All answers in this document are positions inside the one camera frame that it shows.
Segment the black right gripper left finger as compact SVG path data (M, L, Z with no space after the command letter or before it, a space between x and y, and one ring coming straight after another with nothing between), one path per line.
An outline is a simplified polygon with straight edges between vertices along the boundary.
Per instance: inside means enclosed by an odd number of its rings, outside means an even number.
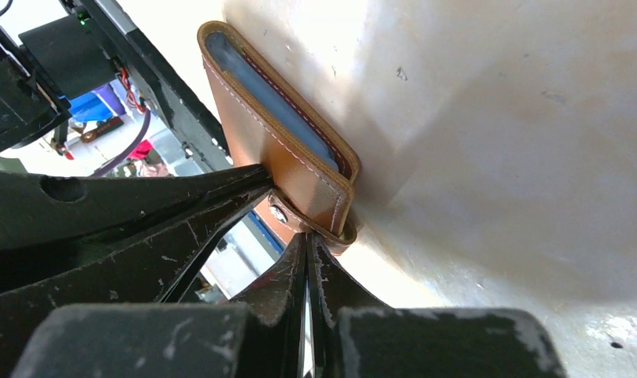
M70 305L35 330L15 377L300 377L306 234L229 302Z

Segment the brown leather card holder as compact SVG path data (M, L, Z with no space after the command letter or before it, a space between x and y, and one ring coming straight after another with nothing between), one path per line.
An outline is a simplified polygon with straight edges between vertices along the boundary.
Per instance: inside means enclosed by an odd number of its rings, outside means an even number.
M260 164L272 177L254 212L282 243L317 232L339 256L357 238L355 151L231 25L208 21L197 38L234 166Z

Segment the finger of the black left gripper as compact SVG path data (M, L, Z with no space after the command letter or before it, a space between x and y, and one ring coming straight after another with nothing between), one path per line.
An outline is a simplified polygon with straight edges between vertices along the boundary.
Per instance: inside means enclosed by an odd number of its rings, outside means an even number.
M149 227L272 188L261 165L198 176L56 177L0 171L0 251Z
M268 188L204 202L158 231L144 231L89 264L0 294L0 377L56 308L77 303L178 302L229 229Z

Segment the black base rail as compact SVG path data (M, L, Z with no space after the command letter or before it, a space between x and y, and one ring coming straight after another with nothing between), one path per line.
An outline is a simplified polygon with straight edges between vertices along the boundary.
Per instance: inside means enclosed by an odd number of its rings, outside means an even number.
M229 169L228 146L220 122L180 78L157 47L116 1L75 1L74 13L131 75L146 104L164 121L205 172Z

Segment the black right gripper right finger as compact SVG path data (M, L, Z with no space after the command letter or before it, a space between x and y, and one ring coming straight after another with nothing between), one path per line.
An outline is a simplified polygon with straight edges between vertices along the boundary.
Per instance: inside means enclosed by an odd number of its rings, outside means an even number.
M520 309L391 307L307 237L315 377L563 377L548 331Z

